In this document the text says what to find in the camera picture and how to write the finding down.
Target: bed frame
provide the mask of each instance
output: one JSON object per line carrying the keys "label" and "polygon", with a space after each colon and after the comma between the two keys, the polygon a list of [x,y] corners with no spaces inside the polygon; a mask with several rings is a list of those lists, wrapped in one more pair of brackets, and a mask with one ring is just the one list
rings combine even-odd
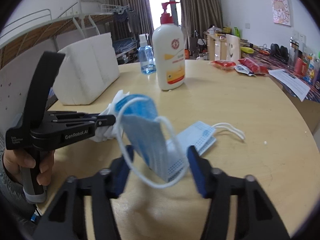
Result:
{"label": "bed frame", "polygon": [[[0,69],[7,65],[10,61],[20,55],[22,52],[32,48],[33,46],[45,41],[47,39],[52,39],[56,50],[58,51],[58,46],[56,42],[56,37],[60,34],[70,32],[73,30],[78,30],[83,39],[87,38],[87,30],[94,29],[97,35],[100,35],[97,25],[105,24],[113,19],[113,13],[117,12],[119,14],[123,13],[124,10],[129,8],[128,6],[119,6],[111,4],[100,4],[101,12],[86,14],[82,12],[81,2],[84,0],[78,0],[67,10],[65,10],[58,18],[52,19],[52,14],[49,9],[43,9],[36,11],[34,13],[28,14],[24,17],[17,19],[16,21],[8,24],[6,27],[14,26],[21,20],[26,20],[28,17],[34,16],[35,18],[25,21],[22,24],[10,29],[9,31],[1,34],[0,36]],[[74,6],[79,5],[79,13],[74,10]],[[14,30],[19,30],[19,28],[25,26],[28,23],[35,22],[38,19],[49,17],[49,21],[37,24],[19,32],[18,34],[9,37],[9,34]]]}

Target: white ear loop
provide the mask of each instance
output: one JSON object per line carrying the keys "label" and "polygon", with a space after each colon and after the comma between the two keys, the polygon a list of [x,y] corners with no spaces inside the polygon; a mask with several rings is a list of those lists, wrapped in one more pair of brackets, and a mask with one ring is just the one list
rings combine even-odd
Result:
{"label": "white ear loop", "polygon": [[233,127],[231,124],[227,123],[227,122],[220,122],[220,123],[216,123],[215,125],[213,125],[212,127],[214,128],[223,128],[228,130],[231,133],[236,134],[241,140],[245,139],[245,134],[244,132],[242,132],[241,130]]}
{"label": "white ear loop", "polygon": [[175,132],[173,130],[173,127],[172,127],[171,123],[169,122],[169,120],[166,117],[158,116],[158,117],[155,118],[155,121],[163,122],[164,125],[167,127],[167,130],[169,131],[169,134],[170,134],[170,137],[172,139],[172,142],[173,142],[178,154],[180,155],[180,157],[181,157],[181,159],[183,160],[183,163],[184,163],[183,169],[181,170],[179,175],[175,179],[173,179],[172,181],[170,181],[168,183],[165,183],[165,184],[157,184],[157,183],[151,181],[150,179],[146,178],[140,171],[138,171],[138,169],[135,166],[133,166],[133,163],[132,163],[132,161],[131,161],[131,159],[129,157],[129,153],[127,152],[127,149],[125,148],[125,146],[123,144],[122,136],[121,136],[121,133],[120,133],[120,122],[121,122],[122,116],[124,114],[124,111],[127,109],[127,107],[129,105],[131,105],[131,104],[133,104],[135,102],[138,102],[138,101],[147,101],[147,99],[146,98],[133,98],[133,99],[131,99],[126,104],[124,104],[124,106],[120,109],[119,114],[117,116],[116,123],[115,123],[115,128],[116,128],[116,138],[117,138],[117,141],[119,143],[120,150],[121,150],[121,152],[123,154],[125,162],[129,166],[129,168],[144,183],[146,183],[147,185],[149,185],[150,187],[153,187],[153,188],[171,187],[171,186],[175,185],[176,183],[178,183],[182,179],[182,177],[186,174],[187,169],[189,167],[189,164],[188,164],[188,162],[186,160],[186,156],[183,154],[183,151],[181,149],[180,143],[178,142],[178,139],[177,139],[176,134],[175,134]]}

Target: styrofoam box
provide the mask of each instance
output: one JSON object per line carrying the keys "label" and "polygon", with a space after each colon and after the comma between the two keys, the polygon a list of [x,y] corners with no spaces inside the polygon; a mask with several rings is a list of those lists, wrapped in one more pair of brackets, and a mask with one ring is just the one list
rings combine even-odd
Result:
{"label": "styrofoam box", "polygon": [[88,105],[120,75],[111,33],[70,44],[65,53],[53,91],[64,105]]}

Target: blue bedsheet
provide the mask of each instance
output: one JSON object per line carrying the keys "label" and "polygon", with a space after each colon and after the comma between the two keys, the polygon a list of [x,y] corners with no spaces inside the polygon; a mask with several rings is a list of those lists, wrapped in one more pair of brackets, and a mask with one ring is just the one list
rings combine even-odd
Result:
{"label": "blue bedsheet", "polygon": [[112,43],[116,54],[122,53],[128,49],[134,48],[137,45],[137,41],[134,38],[127,38]]}

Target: electrical outlet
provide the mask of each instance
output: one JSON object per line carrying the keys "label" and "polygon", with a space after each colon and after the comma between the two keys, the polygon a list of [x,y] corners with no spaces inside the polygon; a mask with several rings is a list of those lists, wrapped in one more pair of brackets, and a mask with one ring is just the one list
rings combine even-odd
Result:
{"label": "electrical outlet", "polygon": [[298,40],[299,40],[299,33],[298,33],[296,30],[293,30],[293,32],[292,32],[292,38],[293,38],[295,41],[298,41]]}
{"label": "electrical outlet", "polygon": [[306,43],[306,36],[305,35],[303,35],[303,34],[301,34],[301,33],[299,33],[299,41],[301,41],[301,42],[303,42],[304,44]]}

